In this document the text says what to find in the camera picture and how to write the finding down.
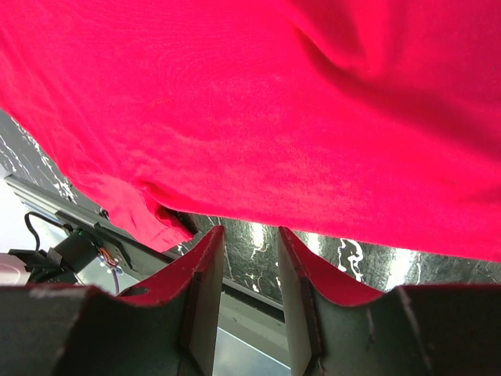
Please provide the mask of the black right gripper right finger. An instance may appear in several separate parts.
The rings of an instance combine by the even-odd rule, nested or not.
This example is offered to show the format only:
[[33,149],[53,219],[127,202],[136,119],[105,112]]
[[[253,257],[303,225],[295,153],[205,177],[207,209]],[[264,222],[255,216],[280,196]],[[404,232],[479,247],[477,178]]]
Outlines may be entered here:
[[279,229],[279,278],[294,375],[497,375],[500,288],[371,288]]

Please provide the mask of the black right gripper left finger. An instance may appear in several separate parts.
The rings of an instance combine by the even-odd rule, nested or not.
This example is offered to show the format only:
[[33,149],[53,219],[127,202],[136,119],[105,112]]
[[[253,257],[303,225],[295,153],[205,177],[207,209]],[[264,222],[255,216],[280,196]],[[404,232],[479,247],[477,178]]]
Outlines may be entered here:
[[209,375],[224,230],[118,296],[94,286],[1,289],[4,375]]

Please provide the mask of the pink red t-shirt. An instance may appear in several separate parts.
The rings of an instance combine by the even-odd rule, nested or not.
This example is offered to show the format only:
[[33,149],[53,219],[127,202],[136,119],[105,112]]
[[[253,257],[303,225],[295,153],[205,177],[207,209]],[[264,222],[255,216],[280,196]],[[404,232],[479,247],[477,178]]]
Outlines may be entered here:
[[179,211],[500,259],[497,1],[4,1],[1,108],[152,248]]

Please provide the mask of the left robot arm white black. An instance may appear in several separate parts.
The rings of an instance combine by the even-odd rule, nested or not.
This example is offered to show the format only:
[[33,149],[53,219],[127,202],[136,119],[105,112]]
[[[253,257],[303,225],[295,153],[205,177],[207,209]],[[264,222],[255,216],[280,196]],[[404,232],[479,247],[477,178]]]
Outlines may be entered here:
[[[42,250],[41,239],[31,223],[31,217],[65,231],[67,238],[47,251]],[[35,211],[25,214],[24,222],[27,230],[34,236],[35,249],[11,249],[7,255],[23,263],[24,270],[29,273],[29,284],[81,284],[78,274],[94,259],[98,259],[110,272],[115,290],[120,290],[118,261],[96,236],[82,228],[56,222]]]

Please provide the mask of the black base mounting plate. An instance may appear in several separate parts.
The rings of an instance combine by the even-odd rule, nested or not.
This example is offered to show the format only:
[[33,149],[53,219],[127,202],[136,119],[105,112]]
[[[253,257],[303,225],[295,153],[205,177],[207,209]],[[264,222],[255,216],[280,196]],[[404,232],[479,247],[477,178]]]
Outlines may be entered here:
[[164,255],[140,244],[102,217],[81,219],[64,211],[57,211],[56,217],[63,224],[88,233],[101,248],[116,259],[116,263],[126,274],[136,280],[144,280],[154,275],[178,258]]

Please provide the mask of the aluminium frame rail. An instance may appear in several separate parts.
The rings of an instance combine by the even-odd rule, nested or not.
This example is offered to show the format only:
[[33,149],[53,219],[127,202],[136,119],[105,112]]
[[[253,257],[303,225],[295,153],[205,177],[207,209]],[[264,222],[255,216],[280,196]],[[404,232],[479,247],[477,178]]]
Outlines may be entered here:
[[[2,181],[21,204],[56,222],[57,211],[64,211],[78,218],[96,219],[96,213],[67,199],[35,186],[15,176]],[[179,251],[162,253],[180,257]],[[125,273],[124,284],[134,277]],[[218,334],[214,360],[216,375],[228,374],[232,365],[242,367],[244,374],[290,374],[290,357],[282,306],[237,285],[228,278],[222,281],[221,305],[218,317]]]

